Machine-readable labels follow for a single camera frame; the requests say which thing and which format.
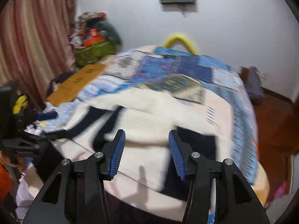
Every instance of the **white blanket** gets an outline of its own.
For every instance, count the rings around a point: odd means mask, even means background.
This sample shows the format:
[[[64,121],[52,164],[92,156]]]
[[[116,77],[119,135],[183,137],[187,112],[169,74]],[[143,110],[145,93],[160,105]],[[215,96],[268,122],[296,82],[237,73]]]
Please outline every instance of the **white blanket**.
[[[231,106],[209,90],[205,92],[204,105],[179,101],[166,92],[138,88],[106,94],[79,106],[65,129],[80,122],[90,106],[114,110],[118,105],[126,109],[121,111],[113,131],[106,134],[105,139],[113,140],[118,129],[126,132],[119,172],[155,191],[163,188],[170,157],[168,133],[177,126],[216,135],[216,160],[231,157]],[[91,139],[110,115],[105,114],[73,140],[94,152]]]

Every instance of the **bed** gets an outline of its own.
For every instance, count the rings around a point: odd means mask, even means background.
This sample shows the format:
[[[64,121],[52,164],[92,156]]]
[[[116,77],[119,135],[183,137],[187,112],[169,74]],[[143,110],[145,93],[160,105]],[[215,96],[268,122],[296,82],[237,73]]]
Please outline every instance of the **bed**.
[[[117,176],[111,182],[105,181],[114,216],[124,219],[121,212],[125,215],[124,212],[132,214],[139,210],[139,214],[133,214],[139,223],[146,223],[141,219],[147,214],[152,215],[147,220],[158,223],[165,223],[163,218],[174,223],[182,220],[186,186],[182,191],[181,183],[171,186],[177,179],[170,174],[173,169],[165,145],[168,139],[165,133],[173,128],[182,136],[194,134],[195,138],[203,139],[207,145],[201,151],[211,159],[231,158],[265,205],[269,183],[258,159],[255,114],[233,68],[209,56],[158,46],[133,49],[100,63],[107,64],[104,72],[86,85],[74,101],[57,108],[47,102],[45,112],[54,109],[59,116],[39,126],[38,132],[74,129],[87,115],[95,114],[92,110],[105,110],[102,119],[113,112],[123,112],[113,129],[101,136],[109,141],[115,129],[123,128],[128,140]],[[103,129],[105,123],[101,119],[97,122]],[[90,127],[93,130],[76,134],[72,141],[60,139],[53,145],[72,161],[86,159],[98,150],[89,139],[95,132],[93,125]],[[32,165],[26,179],[30,193],[36,196],[42,182]],[[213,223],[214,218],[214,191],[211,199],[208,223]]]

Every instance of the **bedsheet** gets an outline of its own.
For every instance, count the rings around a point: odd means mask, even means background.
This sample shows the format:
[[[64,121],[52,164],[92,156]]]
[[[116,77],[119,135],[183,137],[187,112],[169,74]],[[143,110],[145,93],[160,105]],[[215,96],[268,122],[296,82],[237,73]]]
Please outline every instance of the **bedsheet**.
[[[248,182],[255,184],[259,176],[257,173],[263,172],[258,163],[258,131],[255,114],[243,82],[233,68],[209,56],[191,55],[157,46],[133,49],[111,57],[105,63],[111,63],[111,66],[78,93],[75,105],[61,105],[64,109],[72,107],[72,110],[65,110],[61,120],[48,121],[42,126],[44,131],[50,132],[63,128],[80,104],[97,96],[117,93],[131,87],[168,91],[179,100],[198,104],[202,104],[205,90],[210,90],[232,107],[233,132],[231,135],[234,147],[231,158]],[[90,153],[89,151],[86,153],[86,149],[81,151],[82,153],[78,152],[80,157],[76,160],[85,159]],[[117,179],[124,178],[123,174],[117,177]],[[108,189],[111,186],[110,191],[114,196],[122,196],[121,193],[115,193],[113,184],[107,183],[105,186]],[[213,213],[210,214],[209,219],[213,219]]]

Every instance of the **orange container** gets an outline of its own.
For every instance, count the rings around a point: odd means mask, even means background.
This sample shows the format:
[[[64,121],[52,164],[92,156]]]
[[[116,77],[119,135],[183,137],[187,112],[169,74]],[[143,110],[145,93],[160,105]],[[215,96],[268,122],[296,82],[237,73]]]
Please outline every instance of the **orange container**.
[[[87,39],[87,40],[85,40],[85,41],[83,42],[83,46],[84,46],[84,47],[90,46],[90,45],[92,45],[92,44],[95,44],[95,43],[97,43],[97,42],[102,41],[103,39],[104,39],[103,36],[98,36],[98,37],[94,37],[94,38],[89,38],[89,39]]]

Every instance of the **curtain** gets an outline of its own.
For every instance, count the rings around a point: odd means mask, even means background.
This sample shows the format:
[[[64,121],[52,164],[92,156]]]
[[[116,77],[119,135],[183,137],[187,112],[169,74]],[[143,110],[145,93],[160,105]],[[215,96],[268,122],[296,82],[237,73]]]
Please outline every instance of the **curtain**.
[[[9,0],[0,14],[0,86],[18,80],[36,109],[44,108],[51,79],[75,59],[68,36],[75,0]]]

